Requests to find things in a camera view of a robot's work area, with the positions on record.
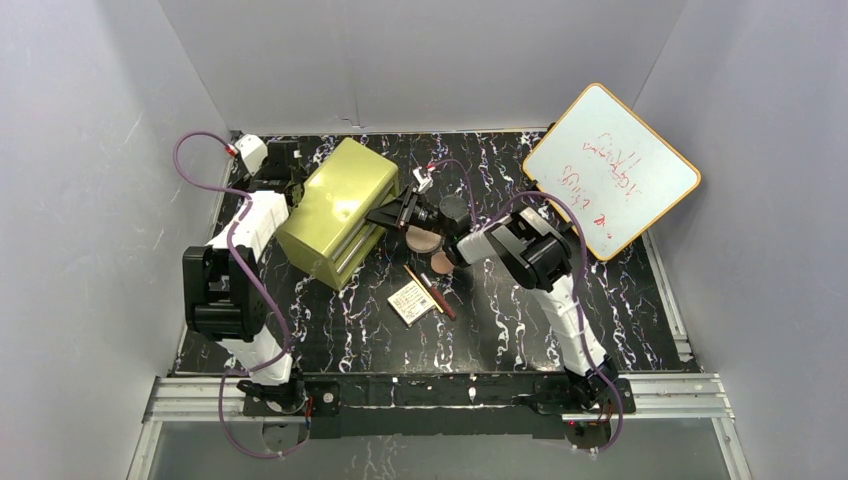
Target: white connector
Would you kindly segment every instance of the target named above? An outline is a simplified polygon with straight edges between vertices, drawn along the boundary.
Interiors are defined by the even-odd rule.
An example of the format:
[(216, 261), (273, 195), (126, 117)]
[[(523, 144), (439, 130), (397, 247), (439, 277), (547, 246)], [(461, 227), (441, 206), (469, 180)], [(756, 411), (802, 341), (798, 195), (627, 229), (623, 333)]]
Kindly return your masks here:
[(241, 154), (241, 160), (250, 175), (255, 175), (268, 157), (268, 145), (256, 135), (244, 135), (236, 142), (236, 148)]

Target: whiteboard frame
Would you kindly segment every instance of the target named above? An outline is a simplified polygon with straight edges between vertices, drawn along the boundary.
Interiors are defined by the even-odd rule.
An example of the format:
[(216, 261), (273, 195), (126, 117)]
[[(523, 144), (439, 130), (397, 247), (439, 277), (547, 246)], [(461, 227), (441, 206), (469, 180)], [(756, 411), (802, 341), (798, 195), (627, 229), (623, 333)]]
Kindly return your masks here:
[[(690, 193), (692, 193), (692, 190), (695, 190), (695, 188), (697, 188), (698, 185), (701, 184), (701, 172), (700, 172), (700, 170), (695, 168), (695, 166), (692, 165), (692, 163), (690, 163), (689, 160), (687, 160), (683, 155), (681, 155), (680, 152), (678, 152), (674, 147), (669, 145), (669, 143), (666, 142), (664, 138), (659, 136), (659, 134), (657, 132), (655, 132), (654, 129), (651, 128), (650, 125), (648, 125), (647, 123), (645, 123), (644, 120), (639, 118), (639, 115), (636, 115), (635, 113), (633, 113), (633, 110), (631, 110), (630, 107), (628, 107), (621, 100), (619, 100), (618, 97), (616, 97), (612, 92), (610, 92), (607, 87), (603, 86), (602, 84), (600, 84), (598, 82), (589, 84), (589, 86), (586, 87), (583, 90), (582, 93), (580, 93), (580, 95), (577, 97), (577, 99), (574, 100), (574, 102), (571, 104), (570, 107), (568, 107), (568, 110), (566, 110), (565, 113), (563, 113), (562, 116), (559, 117), (559, 120), (557, 120), (556, 123), (554, 123), (554, 125), (548, 130), (548, 133), (554, 131), (556, 129), (556, 127), (559, 126), (560, 122), (562, 122), (562, 120), (569, 114), (569, 112), (571, 112), (571, 109), (574, 108), (574, 106), (577, 105), (578, 102), (580, 102), (580, 99), (583, 98), (583, 95), (586, 95), (586, 92), (588, 92), (589, 89), (591, 89), (592, 87), (600, 87), (601, 89), (603, 89), (603, 91), (606, 92), (607, 95), (609, 95), (613, 100), (615, 100), (616, 103), (621, 105), (621, 108), (623, 108), (627, 113), (629, 113), (633, 118), (635, 118), (639, 123), (641, 123), (643, 127), (645, 127), (649, 132), (651, 132), (651, 134), (654, 137), (657, 138), (657, 140), (662, 142), (663, 145), (665, 145), (669, 150), (671, 150), (672, 153), (674, 153), (677, 156), (677, 158), (679, 158), (684, 164), (686, 164), (686, 166), (688, 166), (689, 168), (692, 169), (693, 172), (695, 172), (695, 183), (688, 190), (683, 192), (683, 194), (680, 195), (680, 197), (678, 197), (677, 200), (672, 202), (671, 205), (669, 205), (665, 210), (660, 212), (656, 217), (654, 217), (650, 222), (648, 222), (648, 224), (645, 225), (645, 227), (642, 230), (639, 230), (635, 235), (633, 235), (633, 237), (631, 237), (629, 240), (624, 242), (622, 244), (621, 248), (619, 248), (615, 252), (611, 253), (608, 257), (601, 257), (600, 255), (598, 255), (598, 252), (596, 252), (595, 249), (592, 248), (592, 245), (589, 245), (589, 243), (586, 242), (586, 246), (592, 252), (592, 255), (595, 256), (595, 258), (597, 258), (598, 260), (601, 260), (601, 261), (607, 261), (607, 260), (615, 257), (616, 255), (618, 255), (619, 253), (621, 253), (622, 250), (627, 248), (631, 243), (633, 243), (634, 240), (636, 240), (637, 238), (639, 238), (639, 236), (641, 236), (643, 233), (645, 233), (645, 230), (651, 228), (651, 225), (656, 223), (656, 221), (659, 220), (660, 217), (665, 215), (675, 205), (680, 203), (681, 200), (683, 200), (684, 198), (686, 198), (686, 196), (688, 196)], [(533, 147), (533, 150), (530, 152), (529, 155), (527, 155), (527, 158), (525, 158), (524, 162), (521, 164), (521, 170), (524, 172), (524, 175), (527, 175), (527, 178), (529, 178), (531, 181), (535, 182), (536, 179), (533, 178), (533, 175), (531, 175), (530, 172), (527, 171), (527, 161), (530, 160), (530, 157), (533, 156), (533, 153), (536, 152), (536, 150), (545, 142), (545, 139), (547, 139), (547, 138), (548, 138), (547, 135), (545, 135), (545, 137), (543, 137), (542, 140), (535, 147)], [(542, 185), (538, 182), (536, 183), (536, 188), (539, 189), (540, 192), (545, 192), (545, 190), (542, 188)], [(559, 212), (560, 217), (562, 217), (566, 221), (569, 221), (568, 215), (559, 207), (559, 205), (557, 205), (554, 202), (551, 202), (550, 200), (547, 200), (547, 201), (551, 204), (551, 206), (553, 206), (554, 210)], [(576, 227), (572, 227), (572, 230), (574, 230), (574, 233), (577, 233), (579, 235)]]

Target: gray wall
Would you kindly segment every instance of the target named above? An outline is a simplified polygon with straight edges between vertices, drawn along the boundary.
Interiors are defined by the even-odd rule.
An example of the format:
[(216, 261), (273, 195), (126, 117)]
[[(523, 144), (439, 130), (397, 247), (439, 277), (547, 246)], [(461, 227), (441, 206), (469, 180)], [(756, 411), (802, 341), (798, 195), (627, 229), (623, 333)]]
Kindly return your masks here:
[(685, 4), (160, 3), (227, 125), (255, 133), (547, 126), (592, 82), (632, 104)]
[(703, 173), (657, 225), (755, 477), (848, 470), (848, 4), (693, 2), (636, 112)]
[[(155, 0), (3, 2), (0, 478), (126, 475), (214, 202), (170, 164), (192, 128), (225, 132)], [(220, 182), (225, 157), (185, 160)]]

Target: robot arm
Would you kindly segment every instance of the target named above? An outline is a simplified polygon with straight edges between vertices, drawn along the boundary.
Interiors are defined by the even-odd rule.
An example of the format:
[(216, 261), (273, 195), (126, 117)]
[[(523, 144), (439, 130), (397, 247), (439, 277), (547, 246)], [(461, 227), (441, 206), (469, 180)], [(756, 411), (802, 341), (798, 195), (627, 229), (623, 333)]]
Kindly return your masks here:
[[(253, 135), (242, 137), (236, 146), (248, 174), (255, 174), (267, 156), (267, 147)], [(288, 218), (289, 209), (285, 195), (274, 190), (254, 191), (250, 198), (253, 205), (232, 241), (252, 272), (258, 274), (258, 259)], [(246, 203), (215, 238), (185, 251), (183, 282), (188, 328), (217, 342), (250, 369), (279, 355), (281, 347), (265, 325), (264, 301), (227, 248), (227, 235), (247, 208)], [(251, 373), (251, 380), (261, 385), (283, 384), (289, 381), (291, 368), (291, 355), (286, 354)]]
[[(530, 294), (545, 312), (559, 341), (565, 368), (581, 376), (591, 374), (592, 367), (580, 340), (577, 303), (571, 296), (573, 279), (566, 273), (566, 267), (557, 265), (560, 261), (568, 261), (568, 248), (559, 233), (538, 213), (532, 208), (525, 208), (520, 213), (465, 236), (451, 250), (453, 253), (449, 256), (458, 265), (473, 265), (487, 258), (506, 257), (508, 260), (504, 263), (510, 273), (521, 286), (530, 289)], [(545, 271), (542, 267), (545, 263), (553, 268), (549, 267), (550, 271)], [(601, 365), (606, 351), (595, 338), (592, 329), (585, 327), (585, 330), (589, 354), (595, 365)]]

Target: black mount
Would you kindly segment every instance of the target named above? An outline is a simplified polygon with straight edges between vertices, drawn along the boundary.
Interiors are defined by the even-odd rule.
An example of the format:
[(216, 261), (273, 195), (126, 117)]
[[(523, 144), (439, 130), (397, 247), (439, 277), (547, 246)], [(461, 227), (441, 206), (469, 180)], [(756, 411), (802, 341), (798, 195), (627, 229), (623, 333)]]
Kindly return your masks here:
[[(253, 251), (242, 245), (236, 251), (256, 273)], [(183, 291), (188, 328), (209, 340), (252, 342), (262, 330), (262, 299), (229, 250), (188, 247), (183, 253)]]
[(414, 225), (448, 238), (471, 230), (471, 215), (465, 199), (448, 195), (439, 201), (438, 207), (433, 207), (409, 186), (397, 198), (369, 211), (365, 218), (390, 230), (406, 231)]
[(309, 177), (309, 172), (298, 160), (300, 144), (296, 140), (271, 139), (266, 145), (268, 157), (259, 171), (252, 177), (247, 172), (241, 172), (243, 176), (232, 187), (248, 193), (257, 191), (282, 193), (288, 205), (295, 207), (303, 197), (303, 182)]
[[(561, 415), (585, 413), (594, 406), (590, 383), (591, 379), (569, 372), (397, 376), (292, 371), (287, 385), (269, 387), (242, 380), (238, 388), (248, 394), (244, 414), (254, 417), (290, 415), (304, 404), (301, 394), (306, 392), (312, 405), (310, 437), (315, 439), (392, 434), (531, 434), (562, 439), (571, 438), (575, 426), (564, 423)], [(622, 392), (624, 412), (635, 412), (630, 383), (624, 378), (615, 383)], [(269, 407), (269, 401), (283, 412)], [(606, 397), (597, 402), (608, 408)], [(589, 427), (581, 428), (577, 433), (585, 436)], [(594, 437), (581, 441), (586, 448), (606, 443)]]
[(530, 207), (498, 220), (485, 235), (524, 288), (550, 292), (554, 282), (571, 274), (571, 250), (565, 239)]

